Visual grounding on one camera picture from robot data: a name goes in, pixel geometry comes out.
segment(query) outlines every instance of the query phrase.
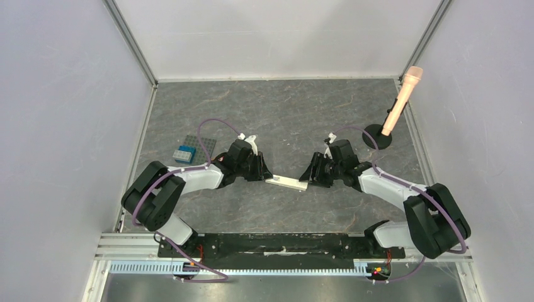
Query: black stand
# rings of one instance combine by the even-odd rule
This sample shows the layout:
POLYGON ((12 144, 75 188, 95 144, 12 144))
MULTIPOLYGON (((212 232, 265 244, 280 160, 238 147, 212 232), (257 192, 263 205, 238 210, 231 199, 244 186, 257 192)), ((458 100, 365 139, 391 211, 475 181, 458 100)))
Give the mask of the black stand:
MULTIPOLYGON (((389 145, 391 145, 391 141, 393 140, 391 133, 390 135, 382 135, 381 134, 382 125, 378 125, 378 124, 369 125, 365 127, 365 131, 367 131, 373 137, 373 139, 377 142, 379 150, 385 149, 389 147, 389 145)), ((371 140, 367 137, 367 135, 365 135, 365 133, 362 133, 361 137, 363 138, 363 142, 365 142, 365 145, 368 145, 370 148, 373 148, 373 149, 375 148, 375 146, 373 145, 373 142, 371 142, 371 140)))

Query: metal corner post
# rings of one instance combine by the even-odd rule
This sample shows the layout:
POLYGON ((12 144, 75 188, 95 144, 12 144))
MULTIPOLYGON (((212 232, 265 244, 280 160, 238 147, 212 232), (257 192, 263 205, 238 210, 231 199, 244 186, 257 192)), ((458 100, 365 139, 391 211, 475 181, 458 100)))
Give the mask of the metal corner post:
POLYGON ((132 32, 130 31, 130 28, 126 24, 126 21, 124 20, 124 17, 122 16, 120 9, 118 8, 115 0, 102 0, 102 2, 104 2, 104 5, 110 12, 111 17, 115 21, 117 28, 122 34, 122 37, 124 37, 126 44, 128 44, 128 47, 130 48, 135 59, 139 63, 147 80, 150 82, 152 86, 156 87, 157 79, 154 73, 152 72, 146 58, 144 57, 143 52, 139 48, 139 45, 135 41, 134 35, 132 34, 132 32))
POLYGON ((400 74, 401 80, 404 77, 404 74, 408 71, 408 68, 410 68, 410 66, 416 65, 417 62, 419 61, 419 58, 421 58, 421 55, 423 54, 424 49, 426 48, 432 36, 434 35, 434 32, 436 31, 438 25, 440 24, 441 19, 443 19, 443 16, 445 15, 452 1, 453 0, 441 0, 440 4, 438 5, 438 8, 434 12, 434 15, 432 16, 426 29, 424 30, 424 33, 421 36, 421 39, 419 40, 416 48, 414 49, 412 56, 410 57, 410 59, 408 60, 408 63, 404 67, 404 70, 400 74))

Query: microphone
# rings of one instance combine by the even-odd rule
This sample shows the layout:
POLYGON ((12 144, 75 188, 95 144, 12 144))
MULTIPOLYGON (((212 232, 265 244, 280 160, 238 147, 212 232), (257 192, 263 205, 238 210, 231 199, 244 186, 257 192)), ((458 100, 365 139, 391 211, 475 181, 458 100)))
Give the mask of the microphone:
POLYGON ((399 120, 399 117, 401 116, 401 113, 404 110, 412 91, 421 80, 422 75, 423 69, 420 67, 412 66, 408 69, 404 75, 402 88, 397 96, 397 101, 395 102, 395 105, 391 109, 387 119, 385 120, 385 123, 383 124, 382 135, 389 135, 389 133, 393 131, 393 127, 399 120))

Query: table surface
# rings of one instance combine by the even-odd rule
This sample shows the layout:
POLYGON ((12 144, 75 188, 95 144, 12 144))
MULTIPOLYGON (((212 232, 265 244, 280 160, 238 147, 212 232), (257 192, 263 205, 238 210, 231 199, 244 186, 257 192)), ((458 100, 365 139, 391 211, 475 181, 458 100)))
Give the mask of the table surface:
MULTIPOLYGON (((269 170, 298 179, 323 140, 342 126, 382 123, 397 96, 393 79, 179 82, 160 84, 145 134, 136 176, 159 160, 177 166, 173 152, 206 118, 221 118, 246 135, 257 135, 269 170)), ((217 139, 214 155, 236 139, 225 125, 209 122, 202 136, 217 139)), ((399 119, 392 145, 370 150, 361 133, 345 130, 361 161, 376 156, 386 172, 423 183, 406 120, 399 119)), ((336 181, 334 186, 298 191, 264 182, 236 180, 219 190, 180 197, 174 211, 199 233, 362 232, 381 220, 404 221, 403 212, 380 198, 336 181)), ((131 224, 124 232, 144 232, 131 224)))

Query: gray floor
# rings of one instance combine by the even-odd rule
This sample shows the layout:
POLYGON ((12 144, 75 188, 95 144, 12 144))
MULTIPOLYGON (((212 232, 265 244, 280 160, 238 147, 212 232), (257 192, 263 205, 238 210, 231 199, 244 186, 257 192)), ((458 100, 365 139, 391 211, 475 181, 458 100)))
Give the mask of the gray floor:
MULTIPOLYGON (((299 178, 315 151, 324 152, 330 131, 344 125, 365 127, 383 122, 397 91, 392 79, 182 82, 160 84, 136 174, 159 160, 175 165, 173 151, 195 134, 206 118, 222 118, 246 135, 256 134, 272 173, 299 178)), ((236 136, 211 122, 204 137, 218 140, 214 155, 236 136)), ((378 154, 387 172, 423 183, 404 117, 393 131, 393 144, 378 154)), ((342 132, 361 160, 376 155, 361 134, 342 132)), ((182 196, 175 212, 198 232, 361 232, 384 219, 404 214, 374 196, 345 187, 341 181, 307 191, 237 180, 233 185, 182 196)), ((143 232, 126 217, 124 232, 143 232)))
MULTIPOLYGON (((393 263, 393 276, 406 275, 393 263)), ((229 283, 182 284, 165 275, 110 274, 102 301, 466 301, 454 263, 426 263, 409 279, 373 285, 364 277, 231 276, 229 283)))

